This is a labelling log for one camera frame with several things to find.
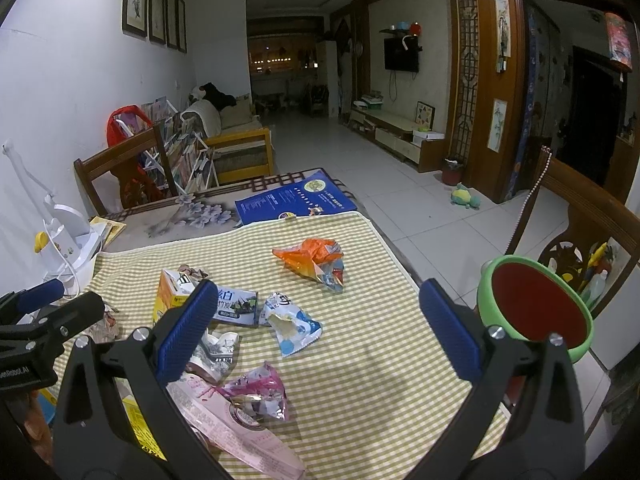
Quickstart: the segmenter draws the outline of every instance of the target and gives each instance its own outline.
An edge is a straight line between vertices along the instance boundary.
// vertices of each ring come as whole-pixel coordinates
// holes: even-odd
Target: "green rim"
[[[478,310],[480,311],[480,317],[485,326],[491,325],[500,325],[503,327],[507,334],[516,339],[527,340],[520,332],[514,329],[513,326],[506,320],[506,318],[502,315],[502,312],[498,308],[498,305],[495,303],[494,294],[491,286],[491,278],[494,274],[494,270],[497,269],[498,266],[506,263],[518,263],[524,264],[529,267],[533,267],[538,272],[541,272],[545,276],[548,276],[554,282],[556,282],[562,290],[564,290],[571,298],[574,300],[574,303],[580,308],[582,315],[584,316],[584,320],[587,323],[587,337],[584,342],[577,347],[569,348],[569,357],[572,362],[579,361],[583,355],[587,353],[587,350],[591,346],[591,340],[593,339],[593,318],[591,317],[591,313],[589,309],[587,309],[584,302],[580,299],[580,296],[569,286],[566,282],[558,275],[551,272],[544,265],[539,264],[538,262],[531,260],[530,258],[525,258],[524,256],[515,256],[514,254],[510,254],[508,256],[500,256],[493,260],[482,272],[482,276],[480,278],[480,284],[478,285]]]

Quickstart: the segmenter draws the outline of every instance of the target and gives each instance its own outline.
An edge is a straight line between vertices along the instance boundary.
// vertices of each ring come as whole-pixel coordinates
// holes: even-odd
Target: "round logo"
[[[305,189],[311,193],[318,193],[326,187],[324,180],[311,180],[305,184]]]
[[[243,428],[247,428],[252,431],[262,431],[264,429],[258,422],[232,404],[229,404],[229,415],[231,415],[231,418]]]

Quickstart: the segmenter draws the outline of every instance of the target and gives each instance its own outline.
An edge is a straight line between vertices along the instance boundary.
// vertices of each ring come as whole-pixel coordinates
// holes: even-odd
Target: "checkered tablecloth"
[[[341,244],[342,294],[300,278],[271,254],[310,237]],[[206,270],[217,284],[257,290],[261,298],[283,292],[322,323],[321,338],[289,358],[281,357],[270,328],[238,329],[239,360],[231,373],[238,376],[265,360],[277,368],[292,421],[269,427],[298,453],[310,479],[401,480],[469,392],[424,319],[415,284],[357,212],[262,222],[103,253],[89,288],[119,309],[128,334],[150,325],[160,269],[184,263]],[[71,344],[56,362],[60,376]],[[498,411],[478,454],[497,445],[505,426]],[[220,462],[236,479],[267,478],[224,453]]]

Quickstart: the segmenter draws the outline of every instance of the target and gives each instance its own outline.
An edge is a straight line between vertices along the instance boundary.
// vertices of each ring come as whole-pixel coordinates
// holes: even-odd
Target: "green plush toy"
[[[480,197],[471,196],[469,190],[462,184],[458,184],[458,187],[451,192],[451,203],[463,205],[467,209],[470,207],[480,209]]]

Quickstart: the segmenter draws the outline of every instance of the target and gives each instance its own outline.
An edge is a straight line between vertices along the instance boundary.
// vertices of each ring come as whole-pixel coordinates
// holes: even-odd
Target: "television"
[[[418,46],[418,38],[406,36],[404,44],[402,44],[402,38],[385,39],[385,69],[419,72],[418,53],[421,49]]]

